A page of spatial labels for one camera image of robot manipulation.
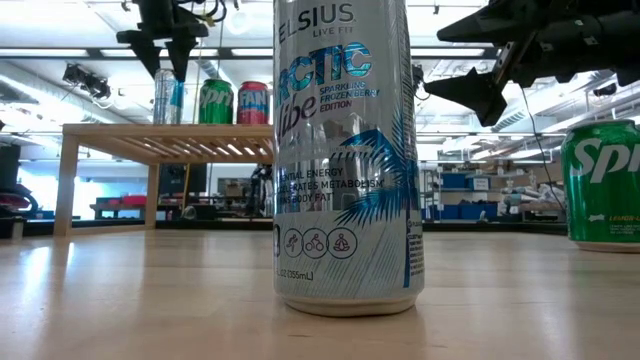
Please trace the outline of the black monitor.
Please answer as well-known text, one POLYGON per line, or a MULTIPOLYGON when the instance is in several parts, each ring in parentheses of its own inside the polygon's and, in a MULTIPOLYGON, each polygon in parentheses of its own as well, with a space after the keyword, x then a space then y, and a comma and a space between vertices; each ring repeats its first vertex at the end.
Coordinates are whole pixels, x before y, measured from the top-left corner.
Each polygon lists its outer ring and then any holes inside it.
POLYGON ((185 184, 188 184, 189 193, 207 191, 206 164, 161 164, 159 170, 160 195, 183 193, 185 184))

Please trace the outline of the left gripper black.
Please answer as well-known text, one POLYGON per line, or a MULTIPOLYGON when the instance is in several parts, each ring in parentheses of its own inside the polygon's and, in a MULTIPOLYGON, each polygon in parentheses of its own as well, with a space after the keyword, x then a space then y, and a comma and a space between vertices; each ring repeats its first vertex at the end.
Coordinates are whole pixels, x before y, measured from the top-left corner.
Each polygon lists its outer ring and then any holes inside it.
POLYGON ((184 82, 191 51, 197 38, 209 35, 206 25, 177 0, 138 0, 139 30, 119 31, 116 40, 128 44, 136 58, 151 77, 160 69, 161 48, 155 40, 171 38, 166 42, 169 58, 178 81, 184 82))

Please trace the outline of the slim blue silver can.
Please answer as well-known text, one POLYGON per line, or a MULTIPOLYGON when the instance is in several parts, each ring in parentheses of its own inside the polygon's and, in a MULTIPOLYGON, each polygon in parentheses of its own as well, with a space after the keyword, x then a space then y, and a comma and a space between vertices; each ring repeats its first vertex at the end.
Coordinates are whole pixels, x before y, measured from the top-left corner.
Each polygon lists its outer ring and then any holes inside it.
POLYGON ((158 69, 154 75, 154 125, 179 125, 184 107, 184 83, 171 69, 158 69))

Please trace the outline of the silver ventilation duct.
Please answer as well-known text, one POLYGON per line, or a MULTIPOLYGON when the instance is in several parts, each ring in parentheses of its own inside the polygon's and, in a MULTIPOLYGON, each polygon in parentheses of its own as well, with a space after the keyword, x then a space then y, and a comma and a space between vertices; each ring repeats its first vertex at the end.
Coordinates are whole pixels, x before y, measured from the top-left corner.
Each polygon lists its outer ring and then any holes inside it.
POLYGON ((618 76, 610 70, 579 73, 567 83, 559 83, 553 77, 542 78, 536 80, 529 88, 521 88, 510 81, 503 91, 507 107, 498 122, 489 127, 489 130, 493 133, 517 132, 517 126, 530 120, 529 114, 561 121, 566 112, 569 112, 569 117, 575 116, 636 93, 640 93, 640 80, 620 85, 618 76), (593 95, 594 89, 611 82, 617 84, 617 92, 614 95, 593 95))

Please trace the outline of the orange Fanta can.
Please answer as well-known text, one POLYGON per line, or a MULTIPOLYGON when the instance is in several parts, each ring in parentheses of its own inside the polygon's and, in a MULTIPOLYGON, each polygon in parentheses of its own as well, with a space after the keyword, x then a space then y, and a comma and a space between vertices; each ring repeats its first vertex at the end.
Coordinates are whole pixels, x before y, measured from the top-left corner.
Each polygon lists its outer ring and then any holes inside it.
POLYGON ((244 82, 238 92, 237 123, 265 125, 270 117, 270 94, 266 84, 256 81, 244 82))

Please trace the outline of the wooden slatted shelf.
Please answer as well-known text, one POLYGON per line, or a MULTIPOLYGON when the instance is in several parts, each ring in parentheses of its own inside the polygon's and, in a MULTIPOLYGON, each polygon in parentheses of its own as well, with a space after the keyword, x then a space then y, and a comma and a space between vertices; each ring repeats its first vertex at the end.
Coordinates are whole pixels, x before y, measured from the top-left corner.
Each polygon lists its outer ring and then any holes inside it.
POLYGON ((270 125, 142 125, 66 124, 62 128, 57 203, 53 235, 79 235, 72 228, 79 149, 97 150, 148 167, 147 199, 142 225, 124 230, 156 228, 162 164, 255 163, 273 161, 275 141, 270 125))

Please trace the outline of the black aluminium table frame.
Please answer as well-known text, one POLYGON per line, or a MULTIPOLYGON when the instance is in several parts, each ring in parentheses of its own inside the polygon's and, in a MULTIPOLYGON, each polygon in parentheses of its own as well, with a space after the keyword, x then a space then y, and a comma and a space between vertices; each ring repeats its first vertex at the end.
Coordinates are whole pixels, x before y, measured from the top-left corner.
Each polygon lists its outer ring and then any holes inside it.
MULTIPOLYGON (((72 229, 95 229, 106 227, 116 231, 124 230, 126 227, 144 226, 143 220, 73 220, 72 229)), ((247 231, 268 231, 272 229, 272 221, 269 219, 218 219, 218 220, 195 220, 195 221, 156 221, 157 229, 169 230, 247 230, 247 231)), ((25 236, 48 236, 54 230, 53 220, 33 220, 24 225, 25 236)), ((562 223, 551 222, 519 222, 519 223, 475 223, 475 222, 445 222, 433 223, 424 222, 425 232, 515 232, 532 233, 545 235, 567 235, 567 226, 562 223)))

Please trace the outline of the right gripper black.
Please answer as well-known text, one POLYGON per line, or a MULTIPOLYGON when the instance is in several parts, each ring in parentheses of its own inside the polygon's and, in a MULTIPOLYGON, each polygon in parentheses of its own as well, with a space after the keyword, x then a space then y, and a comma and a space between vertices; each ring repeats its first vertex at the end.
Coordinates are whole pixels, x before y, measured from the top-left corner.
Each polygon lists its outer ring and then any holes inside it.
POLYGON ((471 109, 482 127, 494 126, 507 102, 502 95, 511 80, 530 86, 540 72, 567 82, 574 70, 560 70, 562 58, 586 48, 587 33, 597 28, 599 0, 492 0, 477 12, 437 31, 440 41, 493 43, 504 46, 494 72, 426 83, 431 95, 471 109))

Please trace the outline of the tall silver Celsius can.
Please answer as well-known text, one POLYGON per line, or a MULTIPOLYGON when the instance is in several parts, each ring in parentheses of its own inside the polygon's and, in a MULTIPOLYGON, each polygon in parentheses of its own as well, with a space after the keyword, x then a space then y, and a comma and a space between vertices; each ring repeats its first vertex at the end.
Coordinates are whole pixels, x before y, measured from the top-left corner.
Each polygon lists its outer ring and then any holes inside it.
POLYGON ((274 0, 274 288, 332 317, 411 308, 424 249, 405 0, 274 0))

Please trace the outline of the green Sprite can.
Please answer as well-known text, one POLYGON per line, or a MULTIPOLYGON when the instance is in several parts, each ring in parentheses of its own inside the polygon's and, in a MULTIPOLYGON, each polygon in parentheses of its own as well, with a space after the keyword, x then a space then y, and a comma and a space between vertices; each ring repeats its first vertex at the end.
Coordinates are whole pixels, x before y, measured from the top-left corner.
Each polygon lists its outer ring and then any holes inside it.
POLYGON ((571 128, 561 147, 568 237, 587 251, 640 253, 640 128, 571 128))
POLYGON ((232 124, 234 92, 231 84, 220 79, 204 81, 199 96, 200 124, 232 124))

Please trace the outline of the bench with red top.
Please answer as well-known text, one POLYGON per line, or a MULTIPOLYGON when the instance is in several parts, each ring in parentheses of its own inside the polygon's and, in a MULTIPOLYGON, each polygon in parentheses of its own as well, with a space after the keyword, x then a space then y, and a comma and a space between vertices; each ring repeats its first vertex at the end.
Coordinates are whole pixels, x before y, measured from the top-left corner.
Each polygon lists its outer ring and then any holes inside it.
POLYGON ((102 219, 140 219, 145 218, 145 195, 126 195, 121 197, 99 197, 90 208, 96 220, 102 219))

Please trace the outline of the shelving with blue bins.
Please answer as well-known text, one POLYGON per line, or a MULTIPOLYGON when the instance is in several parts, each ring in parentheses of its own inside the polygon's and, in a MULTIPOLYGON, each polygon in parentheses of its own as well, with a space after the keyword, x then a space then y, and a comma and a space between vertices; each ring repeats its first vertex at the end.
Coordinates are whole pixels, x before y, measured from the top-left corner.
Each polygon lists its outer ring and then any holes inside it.
POLYGON ((538 160, 422 161, 427 222, 563 222, 561 165, 538 160))

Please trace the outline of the dark machine with red part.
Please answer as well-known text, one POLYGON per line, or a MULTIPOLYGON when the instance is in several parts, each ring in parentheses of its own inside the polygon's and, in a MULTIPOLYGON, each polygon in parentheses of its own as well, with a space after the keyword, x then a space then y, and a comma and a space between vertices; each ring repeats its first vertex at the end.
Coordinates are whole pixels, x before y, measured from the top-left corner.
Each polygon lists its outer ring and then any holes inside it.
POLYGON ((0 146, 0 240, 20 240, 27 220, 39 209, 32 192, 17 181, 20 150, 0 146))

